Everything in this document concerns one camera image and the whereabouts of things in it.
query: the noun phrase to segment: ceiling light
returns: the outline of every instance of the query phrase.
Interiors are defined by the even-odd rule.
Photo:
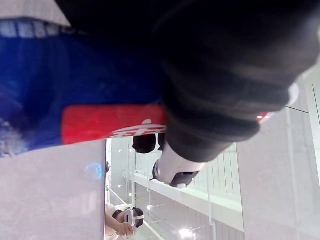
[[[190,238],[194,237],[193,232],[190,229],[186,229],[186,228],[181,229],[179,231],[179,234],[182,239],[190,239]]]

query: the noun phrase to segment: glass railing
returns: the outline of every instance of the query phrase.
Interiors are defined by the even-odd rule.
[[[236,145],[208,163],[186,189],[149,181],[162,152],[136,153],[133,138],[108,139],[106,199],[143,210],[149,239],[216,240],[230,234],[244,239]]]

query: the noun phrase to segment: black jacket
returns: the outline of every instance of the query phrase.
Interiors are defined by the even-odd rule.
[[[157,48],[168,80],[166,138],[208,162],[259,131],[319,53],[318,0],[56,0],[70,23]]]

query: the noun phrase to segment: person's arm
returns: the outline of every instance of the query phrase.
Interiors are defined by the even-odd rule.
[[[107,227],[114,229],[119,236],[131,236],[134,234],[132,226],[126,222],[118,222],[108,212],[105,213],[105,224]]]
[[[155,39],[168,76],[166,140],[209,162],[259,131],[319,55],[318,0],[202,0],[167,15]]]

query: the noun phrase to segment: hand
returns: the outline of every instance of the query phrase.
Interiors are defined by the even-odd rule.
[[[127,222],[119,223],[117,229],[115,230],[119,236],[132,236],[134,234],[132,226],[130,226]]]

